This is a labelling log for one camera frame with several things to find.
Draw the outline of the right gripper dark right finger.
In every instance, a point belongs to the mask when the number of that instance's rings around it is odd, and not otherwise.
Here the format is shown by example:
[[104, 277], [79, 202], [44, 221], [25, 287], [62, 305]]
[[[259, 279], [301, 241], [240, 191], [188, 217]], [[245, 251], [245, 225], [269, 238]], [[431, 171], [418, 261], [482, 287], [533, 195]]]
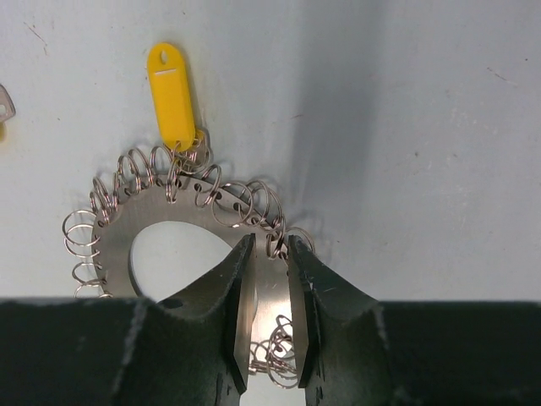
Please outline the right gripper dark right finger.
[[308, 405], [386, 405], [391, 379], [376, 299], [288, 239], [288, 284], [298, 386]]

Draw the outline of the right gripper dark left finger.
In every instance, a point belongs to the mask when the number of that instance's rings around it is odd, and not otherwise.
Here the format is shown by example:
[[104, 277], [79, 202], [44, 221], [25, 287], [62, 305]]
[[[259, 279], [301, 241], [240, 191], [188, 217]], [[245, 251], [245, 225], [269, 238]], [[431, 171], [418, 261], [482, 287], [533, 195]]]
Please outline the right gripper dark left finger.
[[159, 303], [132, 299], [134, 316], [115, 405], [238, 405], [248, 385], [254, 319], [254, 234]]

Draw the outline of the steel disc with key rings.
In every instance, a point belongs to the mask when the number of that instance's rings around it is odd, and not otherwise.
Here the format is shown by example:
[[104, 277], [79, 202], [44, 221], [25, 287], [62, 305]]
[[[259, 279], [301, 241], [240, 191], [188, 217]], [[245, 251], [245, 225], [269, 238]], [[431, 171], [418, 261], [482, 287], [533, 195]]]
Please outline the steel disc with key rings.
[[172, 222], [202, 228], [229, 246], [255, 236], [257, 310], [248, 370], [279, 387], [295, 387], [287, 238], [311, 243], [312, 237], [287, 221], [277, 193], [264, 181], [224, 178], [207, 145], [187, 151], [158, 145], [147, 153], [133, 148], [119, 157], [111, 187], [93, 179], [90, 207], [72, 211], [62, 225], [64, 245], [78, 260], [72, 270], [77, 289], [93, 289], [102, 298], [140, 295], [130, 258], [134, 240]]

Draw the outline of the silver key with yellow tag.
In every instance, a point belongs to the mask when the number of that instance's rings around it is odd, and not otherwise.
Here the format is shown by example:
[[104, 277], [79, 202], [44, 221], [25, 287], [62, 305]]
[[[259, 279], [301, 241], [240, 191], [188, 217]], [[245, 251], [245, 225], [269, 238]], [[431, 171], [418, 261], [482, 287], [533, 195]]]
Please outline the silver key with yellow tag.
[[16, 115], [16, 109], [7, 89], [0, 85], [0, 140], [5, 138], [6, 122]]

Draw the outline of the yellow key tag on disc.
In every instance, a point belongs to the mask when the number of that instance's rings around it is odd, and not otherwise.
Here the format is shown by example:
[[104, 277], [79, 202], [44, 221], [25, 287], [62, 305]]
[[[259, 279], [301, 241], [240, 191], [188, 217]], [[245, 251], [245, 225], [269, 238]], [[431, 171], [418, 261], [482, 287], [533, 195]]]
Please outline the yellow key tag on disc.
[[157, 43], [146, 68], [162, 142], [176, 153], [202, 150], [205, 134], [196, 128], [183, 54], [170, 43]]

